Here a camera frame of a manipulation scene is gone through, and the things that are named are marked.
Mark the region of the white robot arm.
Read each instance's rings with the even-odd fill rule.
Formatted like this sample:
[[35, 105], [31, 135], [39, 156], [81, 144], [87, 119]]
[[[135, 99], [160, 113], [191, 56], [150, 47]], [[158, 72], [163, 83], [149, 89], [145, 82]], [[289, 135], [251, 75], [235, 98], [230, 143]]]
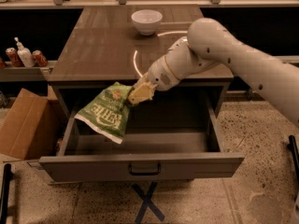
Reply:
[[155, 61], [128, 95], [131, 104], [150, 100], [193, 74], [224, 64], [295, 125], [299, 125], [299, 68], [237, 40], [218, 21], [201, 18], [187, 36]]

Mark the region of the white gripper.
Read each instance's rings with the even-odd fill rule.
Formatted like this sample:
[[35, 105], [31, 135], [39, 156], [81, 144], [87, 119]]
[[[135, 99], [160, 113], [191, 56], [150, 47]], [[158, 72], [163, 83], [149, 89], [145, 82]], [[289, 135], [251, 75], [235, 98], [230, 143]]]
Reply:
[[156, 90], [168, 91], [179, 84], [179, 79], [171, 72], [165, 57], [161, 57], [151, 65], [147, 79], [147, 82], [138, 85], [128, 95], [128, 101], [132, 105], [151, 100]]

